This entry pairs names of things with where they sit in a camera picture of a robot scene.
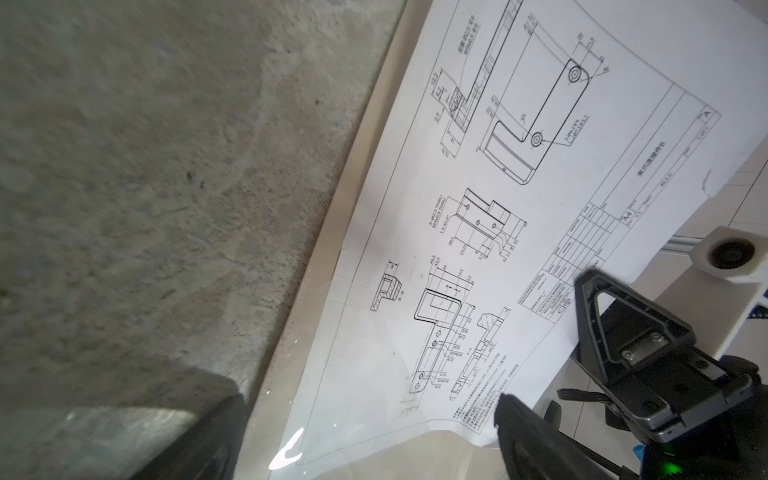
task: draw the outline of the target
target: stone surface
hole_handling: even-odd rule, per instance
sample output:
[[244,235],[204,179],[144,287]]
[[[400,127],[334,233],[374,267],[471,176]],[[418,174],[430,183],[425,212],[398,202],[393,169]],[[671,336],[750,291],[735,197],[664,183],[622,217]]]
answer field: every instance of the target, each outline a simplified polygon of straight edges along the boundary
[[0,5],[0,468],[252,399],[403,0]]

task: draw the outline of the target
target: circle on drawing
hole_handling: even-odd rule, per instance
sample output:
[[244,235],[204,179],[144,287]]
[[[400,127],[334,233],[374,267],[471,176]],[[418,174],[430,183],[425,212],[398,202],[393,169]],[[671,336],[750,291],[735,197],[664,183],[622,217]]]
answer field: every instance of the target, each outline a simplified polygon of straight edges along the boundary
[[576,66],[568,71],[568,80],[570,80],[571,83],[578,81],[579,78],[581,78],[581,67]]
[[531,135],[531,145],[534,147],[538,147],[541,145],[541,142],[544,140],[544,135],[541,134],[540,131],[537,131],[535,134]]

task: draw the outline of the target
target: white paper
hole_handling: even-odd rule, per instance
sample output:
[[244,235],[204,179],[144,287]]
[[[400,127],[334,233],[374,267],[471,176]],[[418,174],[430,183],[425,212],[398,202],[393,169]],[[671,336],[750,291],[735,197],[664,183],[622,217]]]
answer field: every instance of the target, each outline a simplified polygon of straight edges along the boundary
[[579,273],[632,281],[764,137],[767,47],[717,0],[435,2],[273,477],[493,442],[498,394],[533,405],[576,344]]

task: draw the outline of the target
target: green led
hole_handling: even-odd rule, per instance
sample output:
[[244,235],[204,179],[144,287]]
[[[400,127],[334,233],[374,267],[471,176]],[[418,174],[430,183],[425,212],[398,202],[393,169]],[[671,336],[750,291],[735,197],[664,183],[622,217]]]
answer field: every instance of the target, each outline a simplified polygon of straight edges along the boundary
[[664,473],[666,473],[667,475],[681,473],[683,471],[683,469],[679,465],[675,465],[674,463],[665,463],[662,466],[662,469],[664,470]]

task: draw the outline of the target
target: granite surface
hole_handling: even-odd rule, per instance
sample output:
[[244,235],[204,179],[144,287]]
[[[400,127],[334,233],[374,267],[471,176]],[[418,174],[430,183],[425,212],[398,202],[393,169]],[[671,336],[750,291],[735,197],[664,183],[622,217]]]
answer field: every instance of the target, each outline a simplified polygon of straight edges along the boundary
[[253,398],[403,4],[0,4],[3,478]]

